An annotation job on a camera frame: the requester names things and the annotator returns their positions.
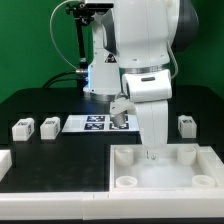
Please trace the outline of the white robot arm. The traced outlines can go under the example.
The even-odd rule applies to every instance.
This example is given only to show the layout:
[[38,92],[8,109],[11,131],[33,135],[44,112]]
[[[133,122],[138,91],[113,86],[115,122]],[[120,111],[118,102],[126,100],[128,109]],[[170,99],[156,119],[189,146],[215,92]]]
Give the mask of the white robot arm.
[[167,144],[173,53],[186,49],[198,31],[191,0],[84,0],[93,14],[93,61],[88,98],[108,101],[115,125],[137,116],[146,158],[156,160]]

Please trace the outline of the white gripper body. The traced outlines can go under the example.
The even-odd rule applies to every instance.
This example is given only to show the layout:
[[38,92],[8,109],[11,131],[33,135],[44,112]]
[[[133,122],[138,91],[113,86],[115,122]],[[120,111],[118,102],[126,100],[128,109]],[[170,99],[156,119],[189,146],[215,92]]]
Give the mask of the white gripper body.
[[123,92],[134,104],[142,145],[156,150],[168,138],[168,102],[172,97],[169,70],[144,74],[124,74]]

